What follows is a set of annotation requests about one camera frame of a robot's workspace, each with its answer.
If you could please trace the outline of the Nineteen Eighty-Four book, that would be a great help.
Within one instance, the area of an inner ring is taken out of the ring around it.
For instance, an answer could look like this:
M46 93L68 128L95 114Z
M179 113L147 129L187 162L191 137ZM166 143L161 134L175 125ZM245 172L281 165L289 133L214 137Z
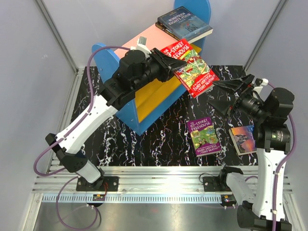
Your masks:
M213 28L195 14L181 6L157 18L172 32L194 43L212 34Z

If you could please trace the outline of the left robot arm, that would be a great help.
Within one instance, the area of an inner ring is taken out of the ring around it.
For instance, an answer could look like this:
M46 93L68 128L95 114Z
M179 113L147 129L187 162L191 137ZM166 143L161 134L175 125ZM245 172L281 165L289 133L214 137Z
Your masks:
M65 130L48 134L47 144L67 171L85 179L91 190L99 191L103 187L104 171L83 154L84 142L103 122L133 100L136 91L155 79L170 80L186 65L184 60L169 57L156 48L128 50L101 92L91 97L89 106Z

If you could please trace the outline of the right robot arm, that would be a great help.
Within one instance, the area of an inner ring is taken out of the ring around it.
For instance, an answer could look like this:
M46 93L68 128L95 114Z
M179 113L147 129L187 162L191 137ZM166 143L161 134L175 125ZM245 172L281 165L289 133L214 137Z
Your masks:
M254 122L253 138L257 149L257 190L253 192L243 172L236 167L224 167L218 176L218 186L233 193L237 203L240 228L252 231L289 231L292 225L283 210L283 177L287 160L296 146L295 133L286 121L291 120L294 95L284 88L273 88L268 97L260 98L267 79L246 75L232 80L214 81L220 89L235 94L230 101L210 100L209 104L223 116L240 110Z

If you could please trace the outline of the red 13-Storey Treehouse book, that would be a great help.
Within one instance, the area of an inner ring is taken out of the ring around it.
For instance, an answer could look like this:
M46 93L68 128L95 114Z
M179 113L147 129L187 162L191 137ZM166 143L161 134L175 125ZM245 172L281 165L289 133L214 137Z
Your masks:
M187 63L185 67L176 72L176 77L194 98L210 90L213 87L213 82L219 80L218 76L185 39L163 48L161 52Z

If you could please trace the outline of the black blue Treehouse book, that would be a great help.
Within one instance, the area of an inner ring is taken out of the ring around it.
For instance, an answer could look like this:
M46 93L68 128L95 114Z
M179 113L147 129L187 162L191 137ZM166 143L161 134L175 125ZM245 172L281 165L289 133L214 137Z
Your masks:
M167 33L168 35L170 35L171 37L173 37L176 40L181 40L184 39L183 36L179 36L179 32L178 35L175 34L175 32L172 32L171 29L168 29L163 23L161 23L159 20L155 23L156 27L161 29L162 31L164 31L165 33Z

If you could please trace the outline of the purple 117-Storey Treehouse book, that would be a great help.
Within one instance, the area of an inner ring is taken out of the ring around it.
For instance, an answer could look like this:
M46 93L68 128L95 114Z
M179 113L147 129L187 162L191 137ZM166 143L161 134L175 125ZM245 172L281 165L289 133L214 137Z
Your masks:
M217 154L221 151L221 145L210 117L188 121L187 127L197 157Z

